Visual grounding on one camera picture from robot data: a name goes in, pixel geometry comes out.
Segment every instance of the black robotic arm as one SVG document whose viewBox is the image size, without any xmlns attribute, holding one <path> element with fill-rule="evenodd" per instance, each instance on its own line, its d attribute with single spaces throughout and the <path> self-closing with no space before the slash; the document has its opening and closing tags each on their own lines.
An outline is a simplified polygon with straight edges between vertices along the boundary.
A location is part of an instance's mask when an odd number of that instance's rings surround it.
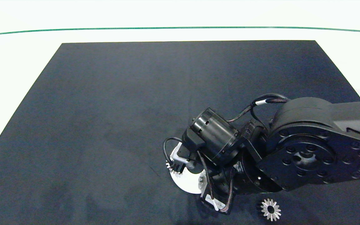
<svg viewBox="0 0 360 225">
<path fill-rule="evenodd" d="M 253 111 L 265 103 L 284 103 L 269 128 Z M 254 119 L 234 128 L 231 123 L 248 111 Z M 179 173 L 185 167 L 192 173 L 205 170 L 201 200 L 228 214 L 235 194 L 360 179 L 360 102 L 331 104 L 320 98 L 289 100 L 265 94 L 232 120 L 206 109 L 181 142 L 178 160 L 172 161 L 164 149 L 170 168 Z"/>
</svg>

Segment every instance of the black mat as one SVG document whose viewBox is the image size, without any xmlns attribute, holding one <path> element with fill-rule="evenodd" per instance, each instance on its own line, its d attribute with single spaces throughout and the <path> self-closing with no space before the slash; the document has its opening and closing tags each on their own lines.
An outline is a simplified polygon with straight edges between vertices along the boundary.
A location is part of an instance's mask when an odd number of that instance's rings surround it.
<svg viewBox="0 0 360 225">
<path fill-rule="evenodd" d="M 360 101 L 315 41 L 62 44 L 0 136 L 0 224 L 266 224 L 263 198 L 277 224 L 360 224 L 360 181 L 236 196 L 227 216 L 173 183 L 166 137 L 270 92 Z"/>
</svg>

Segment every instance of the green line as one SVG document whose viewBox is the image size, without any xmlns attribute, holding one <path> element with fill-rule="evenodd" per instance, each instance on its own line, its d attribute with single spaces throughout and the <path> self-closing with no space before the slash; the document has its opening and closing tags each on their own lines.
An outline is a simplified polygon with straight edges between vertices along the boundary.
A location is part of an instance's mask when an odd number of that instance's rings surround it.
<svg viewBox="0 0 360 225">
<path fill-rule="evenodd" d="M 44 30 L 21 30 L 2 32 L 0 34 L 16 34 L 27 32 L 41 32 L 41 31 L 61 31 L 61 30 L 151 30 L 151 29 L 230 29 L 230 28 L 277 28 L 277 29 L 310 29 L 310 30 L 337 30 L 360 32 L 360 30 L 338 29 L 338 28 L 324 28 L 324 27 L 97 27 L 97 28 L 62 28 L 62 29 L 44 29 Z"/>
</svg>

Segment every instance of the small metal gear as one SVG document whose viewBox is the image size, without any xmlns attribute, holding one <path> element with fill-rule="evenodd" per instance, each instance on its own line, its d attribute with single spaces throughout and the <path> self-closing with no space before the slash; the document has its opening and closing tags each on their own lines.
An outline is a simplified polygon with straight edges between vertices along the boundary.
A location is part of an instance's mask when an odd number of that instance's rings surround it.
<svg viewBox="0 0 360 225">
<path fill-rule="evenodd" d="M 277 205 L 277 202 L 273 201 L 273 199 L 265 199 L 261 203 L 261 212 L 263 212 L 263 216 L 266 217 L 266 219 L 270 219 L 270 221 L 273 221 L 273 219 L 274 221 L 280 219 L 281 210 L 279 209 L 279 205 Z"/>
</svg>

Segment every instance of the black cable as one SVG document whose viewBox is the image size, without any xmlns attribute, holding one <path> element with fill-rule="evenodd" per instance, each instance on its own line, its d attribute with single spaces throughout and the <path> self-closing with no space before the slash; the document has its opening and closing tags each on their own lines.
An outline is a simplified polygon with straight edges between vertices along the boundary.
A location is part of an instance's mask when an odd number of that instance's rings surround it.
<svg viewBox="0 0 360 225">
<path fill-rule="evenodd" d="M 253 108 L 256 106 L 256 102 L 257 101 L 263 101 L 266 100 L 266 103 L 286 103 L 288 102 L 290 99 L 287 98 L 286 96 L 282 95 L 282 94 L 277 94 L 277 93 L 269 93 L 269 94 L 263 94 L 259 97 L 257 97 L 256 99 L 254 99 L 254 101 L 251 102 L 251 104 L 249 104 L 247 107 L 244 108 L 243 111 L 241 111 L 236 117 L 234 117 L 231 120 L 227 120 L 227 122 L 233 122 L 237 119 L 239 119 L 240 117 L 242 117 L 244 114 L 246 114 L 247 112 L 251 111 L 251 115 L 259 122 L 262 123 L 262 121 L 255 115 Z"/>
<path fill-rule="evenodd" d="M 251 108 L 250 110 L 251 116 L 256 119 L 257 121 L 259 121 L 261 124 L 263 124 L 263 126 L 266 128 L 266 125 L 259 119 L 259 117 L 256 116 L 255 112 L 254 112 L 254 108 Z"/>
<path fill-rule="evenodd" d="M 222 213 L 226 213 L 229 210 L 230 204 L 233 200 L 233 180 L 234 177 L 232 177 L 230 180 L 229 197 L 227 198 L 226 206 L 220 210 Z"/>
<path fill-rule="evenodd" d="M 178 142 L 182 142 L 182 140 L 178 137 L 168 137 L 163 141 L 163 154 L 165 155 L 166 161 L 169 163 L 169 166 L 173 166 L 174 162 L 170 159 L 170 156 L 168 154 L 168 152 L 166 151 L 166 142 L 169 140 L 175 140 Z"/>
<path fill-rule="evenodd" d="M 204 157 L 201 155 L 200 151 L 197 150 L 197 153 L 201 159 L 201 162 L 202 162 L 202 165 L 204 166 L 204 170 L 205 170 L 205 175 L 206 175 L 206 182 L 207 182 L 207 185 L 209 187 L 209 192 L 210 192 L 210 198 L 211 199 L 214 199 L 213 197 L 213 189 L 212 189 L 212 184 L 210 182 L 210 177 L 209 177 L 209 173 L 208 173 L 208 167 L 206 166 L 206 163 L 205 163 L 205 160 L 204 160 Z"/>
</svg>

